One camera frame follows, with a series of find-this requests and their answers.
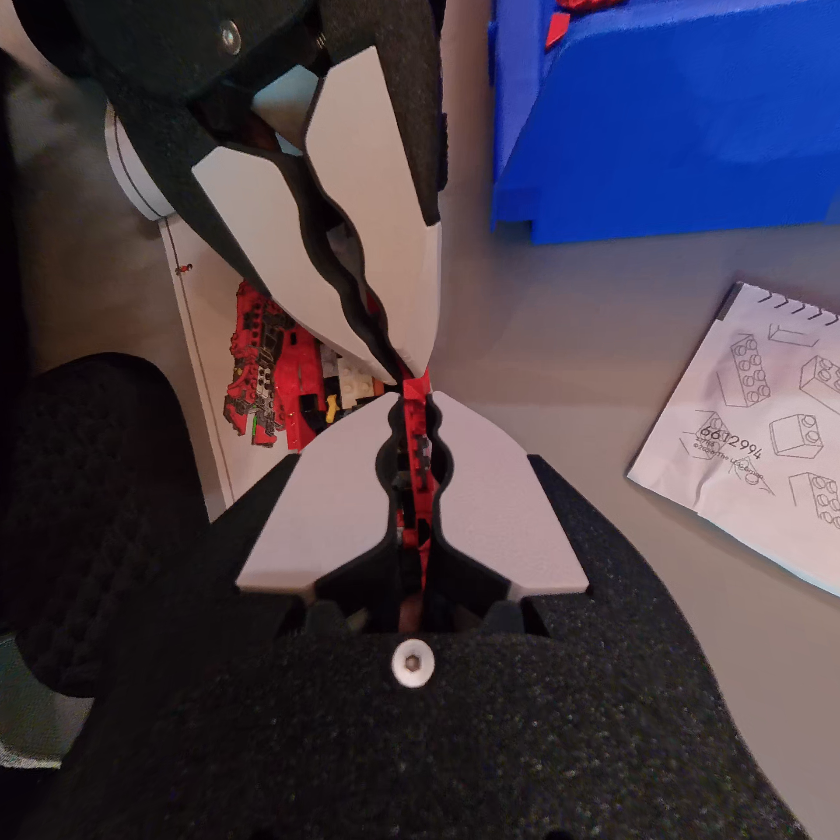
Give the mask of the blue plastic bin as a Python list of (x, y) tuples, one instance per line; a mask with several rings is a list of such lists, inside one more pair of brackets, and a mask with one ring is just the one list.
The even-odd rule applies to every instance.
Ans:
[(490, 227), (838, 224), (839, 2), (493, 2)]

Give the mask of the white building instruction booklet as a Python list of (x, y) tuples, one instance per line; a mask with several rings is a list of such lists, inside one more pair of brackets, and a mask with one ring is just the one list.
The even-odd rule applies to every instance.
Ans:
[(212, 464), (199, 469), (216, 519), (341, 408), (321, 344), (243, 280), (178, 217), (159, 223)]

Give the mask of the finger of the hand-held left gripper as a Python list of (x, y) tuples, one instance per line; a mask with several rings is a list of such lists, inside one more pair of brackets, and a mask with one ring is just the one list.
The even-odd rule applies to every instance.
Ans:
[(301, 228), (300, 207), (276, 161), (218, 146), (192, 167), (192, 175), (275, 302), (313, 336), (388, 385), (388, 371), (346, 318), (349, 286), (323, 275), (332, 253), (317, 255)]
[(425, 223), (378, 49), (332, 67), (320, 88), (311, 71), (290, 69), (259, 90), (251, 108), (306, 153), (351, 222), (390, 344), (421, 377), (438, 329), (442, 229)]

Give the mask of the black padded chair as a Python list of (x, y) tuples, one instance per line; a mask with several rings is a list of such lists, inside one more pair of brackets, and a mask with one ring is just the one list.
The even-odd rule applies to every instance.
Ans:
[(175, 390), (98, 353), (37, 376), (2, 484), (2, 624), (49, 690), (97, 693), (119, 614), (209, 527)]

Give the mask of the white printed paper bag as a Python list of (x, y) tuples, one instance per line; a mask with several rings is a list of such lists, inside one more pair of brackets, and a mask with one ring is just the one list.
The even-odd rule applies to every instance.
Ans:
[(740, 281), (627, 472), (839, 595), (839, 320)]

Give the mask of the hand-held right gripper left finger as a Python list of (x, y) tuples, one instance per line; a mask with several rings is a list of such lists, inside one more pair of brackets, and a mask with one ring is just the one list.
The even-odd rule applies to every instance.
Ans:
[(333, 601), (345, 614), (393, 596), (402, 433), (403, 399), (388, 392), (305, 447), (238, 574), (239, 590)]

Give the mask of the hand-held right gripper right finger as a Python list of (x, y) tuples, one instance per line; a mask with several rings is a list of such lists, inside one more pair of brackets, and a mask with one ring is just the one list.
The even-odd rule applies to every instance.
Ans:
[(443, 392), (428, 396), (426, 415), (433, 592), (475, 615), (502, 601), (584, 594), (590, 582), (522, 446)]

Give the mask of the red toy brick car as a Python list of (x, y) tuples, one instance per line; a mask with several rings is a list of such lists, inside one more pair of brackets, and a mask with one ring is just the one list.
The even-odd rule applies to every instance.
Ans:
[[(336, 382), (327, 383), (322, 346), (301, 327), (284, 331), (281, 356), (275, 371), (277, 400), (285, 413), (287, 442), (301, 452), (315, 437), (348, 415), (350, 399), (340, 395)], [(397, 449), (400, 494), (396, 515), (402, 546), (419, 556), (421, 585), (426, 586), (431, 546), (433, 500), (436, 489), (431, 477), (431, 444), (427, 437), (426, 401), (431, 392), (428, 374), (402, 382), (404, 431)]]

